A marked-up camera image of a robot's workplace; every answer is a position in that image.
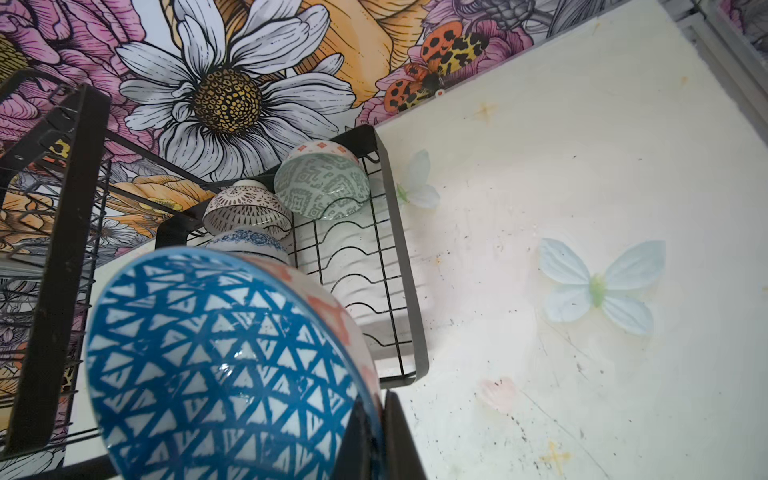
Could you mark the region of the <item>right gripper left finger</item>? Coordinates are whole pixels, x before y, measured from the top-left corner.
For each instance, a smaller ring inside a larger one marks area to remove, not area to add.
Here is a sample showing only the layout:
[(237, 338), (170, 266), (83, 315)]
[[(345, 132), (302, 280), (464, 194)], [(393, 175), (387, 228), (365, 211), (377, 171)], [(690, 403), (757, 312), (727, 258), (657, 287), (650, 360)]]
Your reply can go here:
[(351, 411), (334, 465), (332, 480), (370, 480), (372, 478), (373, 437), (364, 410), (358, 398)]

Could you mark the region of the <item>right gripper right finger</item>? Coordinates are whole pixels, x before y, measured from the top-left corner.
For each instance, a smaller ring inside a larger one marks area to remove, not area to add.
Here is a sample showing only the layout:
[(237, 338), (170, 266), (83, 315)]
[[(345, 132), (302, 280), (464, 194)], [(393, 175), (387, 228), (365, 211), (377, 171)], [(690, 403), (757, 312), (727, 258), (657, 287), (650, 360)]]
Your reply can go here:
[(426, 480), (402, 404), (392, 390), (385, 395), (383, 431), (387, 479)]

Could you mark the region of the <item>dark blue patterned bowl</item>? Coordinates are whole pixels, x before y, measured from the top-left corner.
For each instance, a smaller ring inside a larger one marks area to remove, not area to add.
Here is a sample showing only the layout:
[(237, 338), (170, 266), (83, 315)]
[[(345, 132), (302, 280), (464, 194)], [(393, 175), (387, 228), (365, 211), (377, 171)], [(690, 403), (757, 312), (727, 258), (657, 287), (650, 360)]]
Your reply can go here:
[(163, 248), (93, 310), (88, 393), (125, 479), (327, 479), (358, 398), (373, 447), (381, 390), (365, 337), (283, 263)]

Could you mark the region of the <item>blue floral bowl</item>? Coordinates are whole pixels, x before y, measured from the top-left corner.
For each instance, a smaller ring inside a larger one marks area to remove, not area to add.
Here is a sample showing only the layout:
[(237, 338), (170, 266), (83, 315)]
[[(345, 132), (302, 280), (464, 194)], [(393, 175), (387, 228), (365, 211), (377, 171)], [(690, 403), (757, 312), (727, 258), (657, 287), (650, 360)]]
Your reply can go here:
[(254, 226), (232, 229), (214, 236), (206, 248), (249, 256), (269, 258), (284, 264), (289, 256), (282, 244), (266, 230)]

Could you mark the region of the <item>maroon patterned white bowl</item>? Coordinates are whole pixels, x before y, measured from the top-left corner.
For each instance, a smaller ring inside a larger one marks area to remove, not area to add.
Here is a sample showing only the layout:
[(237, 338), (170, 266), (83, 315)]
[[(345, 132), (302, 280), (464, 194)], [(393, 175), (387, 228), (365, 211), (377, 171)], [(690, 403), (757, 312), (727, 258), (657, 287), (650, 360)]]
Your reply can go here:
[(203, 215), (203, 226), (212, 235), (253, 226), (264, 229), (277, 240), (293, 229), (291, 213), (278, 197), (256, 180), (235, 182), (215, 195)]

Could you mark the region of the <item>green patterned bowl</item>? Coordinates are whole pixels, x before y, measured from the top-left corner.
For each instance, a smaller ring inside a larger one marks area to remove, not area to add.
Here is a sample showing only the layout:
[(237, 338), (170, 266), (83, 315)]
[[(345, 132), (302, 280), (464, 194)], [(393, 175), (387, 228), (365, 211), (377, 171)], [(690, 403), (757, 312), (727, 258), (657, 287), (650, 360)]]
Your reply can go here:
[(274, 177), (274, 190), (289, 211), (312, 220), (338, 220), (369, 199), (368, 176), (352, 151), (333, 141), (295, 147)]

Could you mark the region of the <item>black wire dish rack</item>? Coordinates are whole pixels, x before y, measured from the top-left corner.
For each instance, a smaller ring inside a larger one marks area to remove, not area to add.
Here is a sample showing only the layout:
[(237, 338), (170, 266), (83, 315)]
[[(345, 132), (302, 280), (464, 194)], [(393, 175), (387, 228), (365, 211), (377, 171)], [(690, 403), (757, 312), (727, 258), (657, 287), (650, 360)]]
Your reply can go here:
[(171, 213), (156, 249), (92, 294), (113, 180), (110, 100), (54, 81), (50, 109), (1, 159), (1, 190), (32, 165), (21, 242), (1, 257), (1, 321), (28, 331), (1, 475), (34, 479), (256, 479), (268, 463), (317, 479), (421, 479), (396, 388), (428, 369), (421, 312), (388, 153), (361, 126), (338, 142), (383, 192), (356, 221), (375, 244), (365, 274), (383, 313), (410, 324), (415, 369), (370, 387), (368, 335), (334, 297), (331, 229), (297, 220), (288, 264), (188, 244), (202, 207)]

